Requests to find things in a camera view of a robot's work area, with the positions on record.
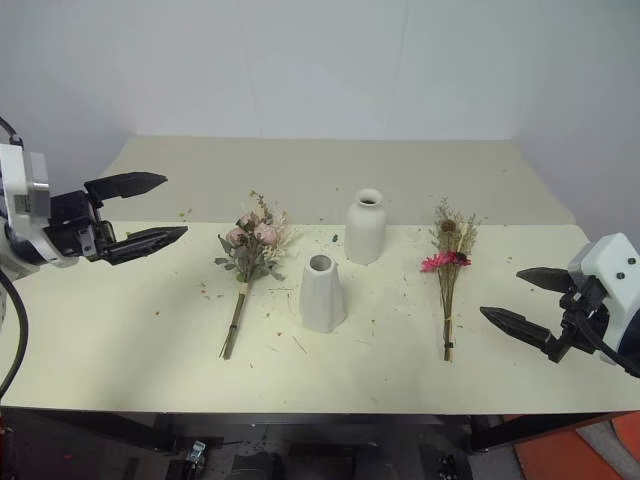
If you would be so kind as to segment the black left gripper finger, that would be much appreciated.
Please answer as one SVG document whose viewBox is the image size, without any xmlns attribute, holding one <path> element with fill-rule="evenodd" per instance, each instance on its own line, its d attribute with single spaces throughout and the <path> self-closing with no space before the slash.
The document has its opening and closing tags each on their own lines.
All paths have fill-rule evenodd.
<svg viewBox="0 0 640 480">
<path fill-rule="evenodd" d="M 188 231 L 187 226 L 154 227 L 128 235 L 106 247 L 106 261 L 119 265 L 152 255 L 175 243 Z"/>
<path fill-rule="evenodd" d="M 142 195 L 167 181 L 166 176 L 156 173 L 129 172 L 88 181 L 84 187 L 95 202 L 102 202 Z"/>
</svg>

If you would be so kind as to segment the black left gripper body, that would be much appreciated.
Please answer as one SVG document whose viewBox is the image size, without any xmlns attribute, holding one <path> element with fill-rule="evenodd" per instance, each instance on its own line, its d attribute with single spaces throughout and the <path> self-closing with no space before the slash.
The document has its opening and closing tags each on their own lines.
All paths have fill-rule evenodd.
<svg viewBox="0 0 640 480">
<path fill-rule="evenodd" d="M 115 242 L 115 233 L 111 223 L 100 215 L 103 206 L 102 200 L 82 190 L 51 198 L 45 233 L 64 257 L 85 257 L 90 261 L 104 258 Z"/>
</svg>

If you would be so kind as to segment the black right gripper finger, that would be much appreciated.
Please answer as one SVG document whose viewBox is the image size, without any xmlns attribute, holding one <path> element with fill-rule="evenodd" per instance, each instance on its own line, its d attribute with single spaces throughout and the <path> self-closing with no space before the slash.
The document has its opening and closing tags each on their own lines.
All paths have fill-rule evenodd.
<svg viewBox="0 0 640 480">
<path fill-rule="evenodd" d="M 524 316 L 498 307 L 482 306 L 480 312 L 507 335 L 533 346 L 553 362 L 564 357 L 564 344 L 545 327 L 529 322 Z"/>
<path fill-rule="evenodd" d="M 571 276 L 564 269 L 533 267 L 518 271 L 516 277 L 544 290 L 562 294 L 571 291 Z"/>
</svg>

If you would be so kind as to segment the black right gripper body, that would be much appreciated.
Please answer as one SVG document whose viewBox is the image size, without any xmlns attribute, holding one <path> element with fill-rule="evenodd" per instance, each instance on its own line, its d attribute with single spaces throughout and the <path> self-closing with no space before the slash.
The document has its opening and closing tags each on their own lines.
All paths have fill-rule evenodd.
<svg viewBox="0 0 640 480">
<path fill-rule="evenodd" d="M 588 276 L 561 297 L 561 338 L 571 347 L 586 353 L 605 352 L 604 334 L 609 325 L 606 297 L 606 289 L 595 276 Z"/>
</svg>

